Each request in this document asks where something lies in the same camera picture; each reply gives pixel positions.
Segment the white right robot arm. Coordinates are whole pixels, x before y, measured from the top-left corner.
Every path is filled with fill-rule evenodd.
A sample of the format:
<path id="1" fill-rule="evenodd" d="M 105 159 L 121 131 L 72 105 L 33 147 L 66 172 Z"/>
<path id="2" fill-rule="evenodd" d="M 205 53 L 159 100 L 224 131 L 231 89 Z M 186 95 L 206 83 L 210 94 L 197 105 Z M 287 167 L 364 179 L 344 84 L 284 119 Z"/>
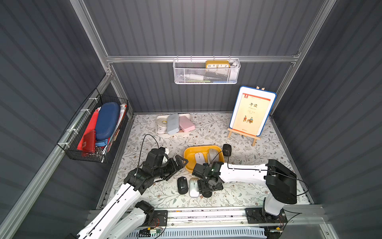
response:
<path id="1" fill-rule="evenodd" d="M 214 162 L 212 165 L 196 164 L 192 175 L 199 178 L 198 187 L 204 197 L 223 190 L 225 183 L 259 184 L 268 188 L 261 217 L 278 217 L 285 205 L 297 203 L 297 176 L 279 161 L 270 159 L 260 165 L 234 165 Z"/>

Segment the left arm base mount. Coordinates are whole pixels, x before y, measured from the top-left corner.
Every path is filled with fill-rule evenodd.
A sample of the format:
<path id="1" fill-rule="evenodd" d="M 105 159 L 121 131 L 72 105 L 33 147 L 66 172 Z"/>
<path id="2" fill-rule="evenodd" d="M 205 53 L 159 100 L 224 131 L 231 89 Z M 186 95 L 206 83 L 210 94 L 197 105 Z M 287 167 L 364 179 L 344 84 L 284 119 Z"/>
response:
<path id="1" fill-rule="evenodd" d="M 168 210 L 154 210 L 150 214 L 148 219 L 144 220 L 144 223 L 139 227 L 165 227 L 168 222 Z"/>

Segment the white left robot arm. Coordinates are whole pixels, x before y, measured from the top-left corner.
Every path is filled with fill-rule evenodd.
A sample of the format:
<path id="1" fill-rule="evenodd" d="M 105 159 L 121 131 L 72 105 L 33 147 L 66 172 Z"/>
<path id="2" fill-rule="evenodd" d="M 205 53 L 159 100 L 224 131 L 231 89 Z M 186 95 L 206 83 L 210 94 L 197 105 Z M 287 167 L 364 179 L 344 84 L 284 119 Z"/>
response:
<path id="1" fill-rule="evenodd" d="M 141 226 L 154 223 L 155 209 L 137 200 L 155 182 L 168 181 L 188 164 L 180 155 L 170 158 L 163 147 L 153 148 L 142 166 L 131 170 L 118 192 L 75 239 L 124 239 Z"/>

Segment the small white mouse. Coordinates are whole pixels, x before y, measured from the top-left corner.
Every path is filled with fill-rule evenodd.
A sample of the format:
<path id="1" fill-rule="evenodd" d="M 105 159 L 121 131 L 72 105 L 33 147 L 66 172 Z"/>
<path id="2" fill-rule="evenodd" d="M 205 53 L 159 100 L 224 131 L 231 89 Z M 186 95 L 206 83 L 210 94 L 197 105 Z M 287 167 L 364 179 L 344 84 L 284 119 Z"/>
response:
<path id="1" fill-rule="evenodd" d="M 206 162 L 204 154 L 202 152 L 198 152 L 195 154 L 195 162 L 196 164 L 204 164 Z"/>

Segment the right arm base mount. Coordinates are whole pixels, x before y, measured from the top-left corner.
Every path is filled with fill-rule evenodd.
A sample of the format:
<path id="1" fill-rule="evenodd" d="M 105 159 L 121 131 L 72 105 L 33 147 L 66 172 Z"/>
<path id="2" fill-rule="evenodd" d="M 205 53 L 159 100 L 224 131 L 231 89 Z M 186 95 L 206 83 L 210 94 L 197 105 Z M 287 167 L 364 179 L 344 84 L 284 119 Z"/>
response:
<path id="1" fill-rule="evenodd" d="M 279 223 L 283 225 L 287 222 L 287 217 L 283 209 L 275 216 L 266 213 L 263 208 L 260 207 L 245 208 L 245 216 L 249 224 Z"/>

